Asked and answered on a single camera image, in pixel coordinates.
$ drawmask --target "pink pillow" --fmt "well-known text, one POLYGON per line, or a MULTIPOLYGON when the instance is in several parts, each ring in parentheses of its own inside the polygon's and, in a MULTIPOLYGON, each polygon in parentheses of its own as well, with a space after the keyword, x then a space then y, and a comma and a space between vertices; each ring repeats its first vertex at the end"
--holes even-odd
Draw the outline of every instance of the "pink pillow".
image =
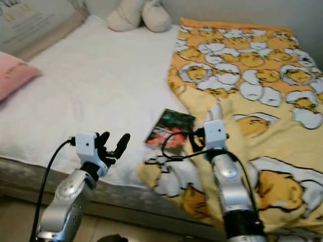
POLYGON ((40 74, 38 68, 0 51, 0 102, 40 74))

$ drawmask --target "black wire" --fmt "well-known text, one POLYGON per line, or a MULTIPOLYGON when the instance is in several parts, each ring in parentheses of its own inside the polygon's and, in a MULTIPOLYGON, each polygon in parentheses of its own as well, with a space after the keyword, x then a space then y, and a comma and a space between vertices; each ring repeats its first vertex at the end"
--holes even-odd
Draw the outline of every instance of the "black wire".
POLYGON ((256 202, 255 202, 255 199, 254 199, 254 196, 253 196, 252 187, 251 187, 250 180, 248 178, 247 172, 246 172, 242 162, 239 159, 237 159, 237 161, 239 162, 239 164, 240 164, 240 166, 241 166, 241 168, 243 170, 244 176, 246 177, 251 203, 252 203, 254 211, 257 213, 257 219, 260 220, 260 218, 259 218, 259 210, 257 209, 257 205, 256 205, 256 202))
POLYGON ((251 188, 251 184, 250 184, 250 180, 248 178, 248 175, 247 175, 247 172, 244 168, 244 165, 242 164, 242 162, 233 154, 231 153, 230 151, 227 151, 227 150, 224 150, 224 149, 219 149, 219 150, 216 150, 216 149, 208 149, 208 150, 204 150, 204 151, 199 151, 199 152, 196 152, 194 154, 191 154, 191 155, 187 155, 187 156, 168 156, 167 154, 165 154, 165 147, 166 147, 166 144, 168 142, 168 140, 172 137, 172 136, 175 136, 175 135, 189 135, 189 134, 192 134, 192 132, 178 132, 178 133, 173 133, 171 135, 169 135, 165 141, 163 142, 163 145, 161 146, 161 153, 163 154, 164 157, 166 157, 167 159, 171 160, 171 161, 180 161, 181 159, 186 159, 186 158, 191 158, 193 156, 197 156, 197 155, 201 155, 201 154, 205 154, 205 153, 208 153, 208 152, 221 152, 221 154, 224 153, 227 153, 228 155, 230 155, 234 160, 238 161, 242 170, 243 170, 243 173, 244 173, 244 176, 246 177, 246 181, 247 181, 247 185, 248 185, 248 189, 249 189, 249 196, 250 196, 250 199, 251 199, 251 203, 252 203, 252 207, 254 209, 254 211, 256 212, 257 214, 257 219, 260 220, 259 218, 259 210, 257 209, 257 205, 256 205, 256 202, 255 202, 255 199, 254 199, 254 196, 253 196, 253 192, 252 192, 252 188, 251 188))
POLYGON ((36 240, 36 230, 37 230, 37 226, 38 226, 38 219, 39 219, 39 211, 40 211, 40 206, 41 206, 41 200, 44 194, 44 189, 45 189, 45 185, 46 185, 46 180, 47 180, 47 176, 50 170, 50 167, 55 159, 55 157, 57 156, 58 152, 63 148, 63 146, 65 146, 66 144, 70 143, 71 140, 67 140, 64 143, 62 143, 57 150, 55 151, 54 155, 51 157, 48 166, 44 172, 44 176, 42 177, 42 181, 41 181, 41 186, 40 186, 40 190, 39 190, 39 194, 38 194, 38 201, 37 201, 37 205, 36 205, 36 210, 35 210, 35 216, 34 216, 34 222, 32 225, 32 230, 31 230, 31 235, 30 235, 30 239, 29 242, 35 242, 36 240))
MULTIPOLYGON (((172 136, 175 136, 175 135, 188 135, 190 134, 190 132, 177 132, 177 133, 173 133, 171 135, 169 135, 163 142, 163 145, 161 146, 161 153, 163 154, 164 157, 166 157, 167 159, 173 159, 174 157, 173 156, 168 156, 166 153, 165 153, 165 147, 166 147, 166 144, 168 142, 168 140, 172 137, 172 136)), ((176 156, 177 158, 179 159, 185 159, 186 157, 185 156, 176 156)))

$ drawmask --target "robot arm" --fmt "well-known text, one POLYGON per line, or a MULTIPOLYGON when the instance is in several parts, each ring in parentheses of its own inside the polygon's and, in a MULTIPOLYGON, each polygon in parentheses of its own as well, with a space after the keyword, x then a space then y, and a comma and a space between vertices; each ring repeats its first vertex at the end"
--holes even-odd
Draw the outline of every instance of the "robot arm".
POLYGON ((130 139, 125 134, 113 152, 104 147, 109 133, 79 134, 75 137, 77 155, 82 167, 75 170, 56 189, 52 203, 45 209, 37 241, 73 241, 85 206, 91 201, 98 178, 119 159, 130 139))
POLYGON ((229 242, 266 242, 263 224, 252 204, 238 158, 227 152, 226 129, 222 120, 204 124, 204 157, 213 169, 218 197, 229 242))

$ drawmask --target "tile floor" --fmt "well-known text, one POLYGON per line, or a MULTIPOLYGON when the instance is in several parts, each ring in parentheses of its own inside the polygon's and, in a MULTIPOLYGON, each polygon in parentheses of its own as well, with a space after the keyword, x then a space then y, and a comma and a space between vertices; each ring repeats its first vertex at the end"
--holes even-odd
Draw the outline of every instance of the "tile floor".
MULTIPOLYGON (((0 196, 0 241, 28 242, 35 206, 0 196)), ((74 241, 96 242, 101 237, 119 233, 129 242, 178 242, 182 236, 85 215, 74 241)))

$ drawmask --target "yellow blanket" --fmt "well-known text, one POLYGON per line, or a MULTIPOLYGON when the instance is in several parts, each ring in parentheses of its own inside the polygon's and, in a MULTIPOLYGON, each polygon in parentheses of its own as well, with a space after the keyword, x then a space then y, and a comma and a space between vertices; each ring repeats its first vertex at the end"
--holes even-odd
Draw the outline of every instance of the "yellow blanket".
MULTIPOLYGON (((197 127, 225 121, 227 146, 248 170, 266 232, 288 228, 272 241, 323 234, 323 74, 290 30, 184 19, 168 84, 197 127)), ((210 164, 158 155, 140 166, 141 179, 222 230, 210 164)))

